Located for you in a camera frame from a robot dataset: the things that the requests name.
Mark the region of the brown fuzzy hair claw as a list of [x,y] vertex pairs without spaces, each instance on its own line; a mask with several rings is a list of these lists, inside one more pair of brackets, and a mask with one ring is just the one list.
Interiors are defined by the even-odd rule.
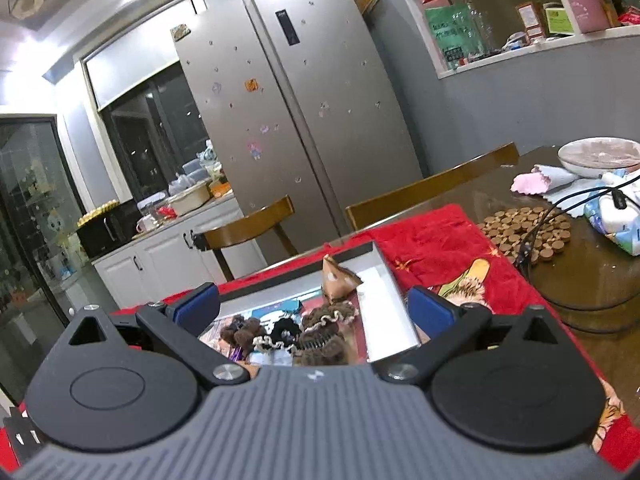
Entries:
[[296,350],[293,356],[294,366],[333,366],[347,363],[347,346],[340,335],[307,341],[304,348]]
[[235,315],[231,322],[220,331],[220,339],[230,347],[239,349],[242,356],[248,356],[253,351],[253,341],[256,337],[266,336],[267,332],[260,324],[259,318],[244,318]]

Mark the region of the black white crochet scrunchie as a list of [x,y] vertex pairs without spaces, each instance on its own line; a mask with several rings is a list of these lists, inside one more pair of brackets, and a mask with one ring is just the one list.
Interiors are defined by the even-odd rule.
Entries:
[[297,348],[299,336],[303,333],[294,318],[280,318],[273,324],[271,332],[257,336],[253,340],[255,351],[262,353],[274,350],[291,352]]

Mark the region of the purple tube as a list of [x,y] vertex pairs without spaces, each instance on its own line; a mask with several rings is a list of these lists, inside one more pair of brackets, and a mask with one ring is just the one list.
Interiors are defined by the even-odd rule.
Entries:
[[235,347],[232,349],[229,359],[234,362],[242,362],[244,360],[244,352],[240,347]]

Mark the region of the light blue crochet scrunchie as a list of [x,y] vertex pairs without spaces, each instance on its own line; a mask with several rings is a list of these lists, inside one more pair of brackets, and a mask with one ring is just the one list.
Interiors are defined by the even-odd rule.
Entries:
[[292,366],[293,356],[285,349],[254,351],[248,357],[248,362],[256,366]]

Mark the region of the white kitchen cabinet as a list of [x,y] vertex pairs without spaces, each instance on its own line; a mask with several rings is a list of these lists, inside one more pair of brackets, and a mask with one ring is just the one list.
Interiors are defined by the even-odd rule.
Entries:
[[212,252],[201,252],[193,235],[243,217],[231,192],[210,200],[185,216],[139,235],[125,246],[97,258],[94,268],[116,304],[129,308],[197,288],[205,282],[224,284]]

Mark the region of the red teddy bear blanket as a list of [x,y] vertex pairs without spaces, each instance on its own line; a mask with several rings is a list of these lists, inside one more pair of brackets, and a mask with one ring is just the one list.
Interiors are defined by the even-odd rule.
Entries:
[[[473,261],[482,259],[488,263],[485,299],[496,313],[522,313],[526,306],[538,304],[538,301],[550,309],[539,292],[518,274],[506,257],[499,255],[498,249],[457,205],[443,206],[387,226],[366,229],[344,242],[324,244],[309,255],[285,260],[274,268],[221,284],[219,290],[234,292],[262,284],[267,278],[283,275],[285,271],[321,262],[325,255],[337,260],[342,252],[365,242],[378,245],[403,293],[413,286],[437,288],[450,283],[468,270]],[[593,448],[614,468],[625,470],[639,459],[639,427],[632,424],[611,385],[607,382],[603,385],[608,403],[593,440]]]

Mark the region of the colourful textbook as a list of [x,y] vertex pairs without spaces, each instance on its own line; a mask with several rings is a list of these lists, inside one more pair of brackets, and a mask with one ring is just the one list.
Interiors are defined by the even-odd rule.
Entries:
[[[358,297],[356,294],[351,294],[341,302],[344,301],[351,301],[359,310]],[[251,316],[253,318],[259,318],[260,324],[262,324],[262,327],[266,330],[267,334],[269,334],[273,328],[273,324],[277,322],[277,320],[280,320],[280,318],[294,318],[295,322],[300,326],[302,316],[312,309],[322,306],[322,304],[328,304],[322,292],[310,292],[307,295],[295,299],[282,300],[275,304],[248,309],[237,314],[243,315],[244,318],[250,318]],[[214,322],[209,324],[205,332],[198,336],[198,339],[203,344],[207,344],[209,348],[218,351],[228,358],[233,348],[220,339],[220,331],[231,322],[235,315],[236,314],[225,315],[216,318]],[[330,324],[326,327],[320,327],[318,330],[313,330],[312,332],[303,332],[299,336],[297,348],[290,353],[294,356],[294,352],[303,349],[307,341],[329,337],[331,335],[340,335],[345,341],[348,352],[348,363],[345,365],[362,364],[367,361],[367,344],[366,337],[363,333],[360,310],[359,315],[351,323]],[[250,364],[248,362],[249,356],[250,354],[244,356],[244,360],[238,363],[246,367],[260,367]]]

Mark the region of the black shallow cardboard box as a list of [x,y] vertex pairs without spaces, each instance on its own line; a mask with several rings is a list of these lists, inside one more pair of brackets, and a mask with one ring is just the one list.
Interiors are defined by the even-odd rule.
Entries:
[[365,242],[333,259],[360,279],[336,304],[322,290],[336,274],[308,263],[222,295],[198,339],[253,366],[375,363],[416,348],[420,337],[378,246]]

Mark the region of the white mug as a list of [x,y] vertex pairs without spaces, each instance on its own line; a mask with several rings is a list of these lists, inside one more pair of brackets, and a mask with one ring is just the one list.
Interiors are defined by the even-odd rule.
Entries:
[[136,230],[138,233],[146,233],[155,230],[158,227],[158,222],[152,216],[152,214],[146,214],[141,217],[136,224]]

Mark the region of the beige plastic basin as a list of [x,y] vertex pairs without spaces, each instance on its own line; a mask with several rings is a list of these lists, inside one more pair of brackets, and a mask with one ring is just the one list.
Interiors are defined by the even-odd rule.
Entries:
[[200,208],[210,200],[210,192],[207,181],[201,181],[190,188],[171,196],[167,205],[175,211],[178,217],[182,217],[195,209]]

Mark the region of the wooden bead trivet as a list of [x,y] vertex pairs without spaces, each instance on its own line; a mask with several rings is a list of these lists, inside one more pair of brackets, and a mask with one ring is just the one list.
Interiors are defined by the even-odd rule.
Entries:
[[514,266],[550,261],[572,239],[567,215],[541,206],[498,210],[477,226]]

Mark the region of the black microwave oven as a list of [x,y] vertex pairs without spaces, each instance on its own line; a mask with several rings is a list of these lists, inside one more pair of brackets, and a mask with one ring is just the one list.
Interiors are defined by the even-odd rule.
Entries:
[[104,204],[80,220],[76,234],[87,257],[95,259],[129,243],[138,232],[140,219],[141,212],[134,200]]

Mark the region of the left wooden chair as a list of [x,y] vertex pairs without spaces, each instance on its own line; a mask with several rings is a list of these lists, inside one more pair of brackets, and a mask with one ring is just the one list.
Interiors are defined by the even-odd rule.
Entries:
[[247,217],[235,220],[219,228],[201,233],[194,233],[192,242],[200,252],[212,252],[220,266],[227,282],[234,280],[229,263],[222,253],[224,248],[230,248],[249,242],[268,231],[276,233],[278,240],[290,257],[298,255],[292,240],[283,229],[282,222],[295,214],[295,207],[291,197],[285,195],[269,206],[254,211]]

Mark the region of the wooden chair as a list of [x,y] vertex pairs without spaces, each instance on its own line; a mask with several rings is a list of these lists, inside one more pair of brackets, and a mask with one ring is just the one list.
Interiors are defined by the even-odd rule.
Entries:
[[283,229],[282,222],[295,214],[295,207],[291,197],[285,195],[269,206],[254,211],[247,217],[235,220],[219,228],[201,233],[194,233],[192,242],[200,252],[212,252],[220,266],[227,282],[234,280],[229,263],[222,253],[224,248],[230,248],[249,242],[268,231],[276,233],[278,240],[290,257],[298,255],[292,240]]
[[424,203],[501,166],[515,165],[519,159],[520,152],[516,145],[513,142],[504,144],[500,148],[439,174],[434,174],[434,176],[370,198],[370,200],[350,205],[346,208],[347,218],[354,231],[362,230],[373,223]]

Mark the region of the right wooden chair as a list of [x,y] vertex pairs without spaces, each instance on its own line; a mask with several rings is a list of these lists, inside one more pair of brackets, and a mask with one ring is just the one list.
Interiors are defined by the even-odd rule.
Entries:
[[373,223],[424,203],[501,166],[515,165],[519,159],[520,152],[516,145],[513,142],[504,144],[500,148],[439,174],[434,174],[434,176],[370,198],[370,200],[350,205],[346,208],[347,218],[354,231],[362,230]]

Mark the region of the pink cloth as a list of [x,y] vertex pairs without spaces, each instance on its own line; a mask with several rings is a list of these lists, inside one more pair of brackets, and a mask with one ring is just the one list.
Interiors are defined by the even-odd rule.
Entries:
[[522,195],[542,195],[577,179],[577,174],[562,167],[535,165],[526,174],[518,174],[513,179],[510,191]]

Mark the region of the white plate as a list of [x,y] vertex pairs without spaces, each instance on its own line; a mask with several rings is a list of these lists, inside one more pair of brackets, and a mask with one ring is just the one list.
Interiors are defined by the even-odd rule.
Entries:
[[558,159],[566,170],[591,179],[617,169],[637,168],[639,157],[638,142],[612,136],[575,140],[558,151]]

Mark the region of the silver double door refrigerator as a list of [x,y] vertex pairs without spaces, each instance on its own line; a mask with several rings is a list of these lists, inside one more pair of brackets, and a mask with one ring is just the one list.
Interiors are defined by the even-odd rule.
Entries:
[[300,251],[347,235],[346,210],[422,176],[354,0],[205,0],[180,64],[243,214],[282,197]]

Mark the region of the green box on shelf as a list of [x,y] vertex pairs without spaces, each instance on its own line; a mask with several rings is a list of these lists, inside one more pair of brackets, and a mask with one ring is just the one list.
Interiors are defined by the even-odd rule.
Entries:
[[456,70],[487,53],[480,30],[465,4],[428,8],[424,14],[448,70]]

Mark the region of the pink thermos bottle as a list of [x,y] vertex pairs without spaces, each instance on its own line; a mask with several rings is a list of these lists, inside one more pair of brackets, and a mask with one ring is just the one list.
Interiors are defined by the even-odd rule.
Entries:
[[583,34],[600,32],[610,27],[608,16],[601,0],[568,0],[572,8],[578,28]]

